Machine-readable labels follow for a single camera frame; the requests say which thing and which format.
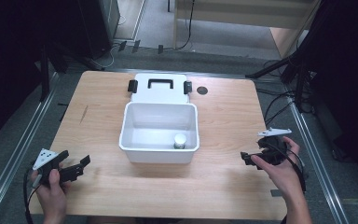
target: small jar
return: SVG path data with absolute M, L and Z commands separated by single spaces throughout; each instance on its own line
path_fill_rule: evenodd
M 184 149 L 186 143 L 186 136 L 182 133 L 179 133 L 175 136 L 175 144 L 173 147 L 176 149 Z

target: tabletop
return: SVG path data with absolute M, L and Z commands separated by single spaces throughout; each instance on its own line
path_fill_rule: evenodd
M 130 162 L 118 146 L 127 91 L 134 74 L 85 72 L 75 90 L 52 151 L 69 151 L 63 167 L 89 155 L 72 183 L 69 215 L 282 219 L 286 208 L 268 175 L 245 165 L 240 152 L 260 152 L 256 134 L 266 130 L 255 84 L 247 79 L 187 76 L 197 106 L 200 148 L 191 163 Z M 204 95 L 198 87 L 207 88 Z M 33 197 L 30 209 L 42 213 Z

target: box lid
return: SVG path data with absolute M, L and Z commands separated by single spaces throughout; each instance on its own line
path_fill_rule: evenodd
M 137 103 L 187 104 L 188 82 L 185 75 L 138 73 L 131 101 Z

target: black handle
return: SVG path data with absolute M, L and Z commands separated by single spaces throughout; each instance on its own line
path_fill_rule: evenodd
M 158 83 L 170 83 L 170 89 L 173 89 L 173 80 L 172 79 L 149 79 L 147 83 L 147 88 L 150 89 L 152 87 L 152 82 Z

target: white plastic box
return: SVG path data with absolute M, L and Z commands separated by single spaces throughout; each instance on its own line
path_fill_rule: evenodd
M 189 163 L 200 146 L 197 107 L 184 94 L 184 75 L 137 74 L 119 146 L 131 162 Z M 175 136 L 186 137 L 183 149 Z

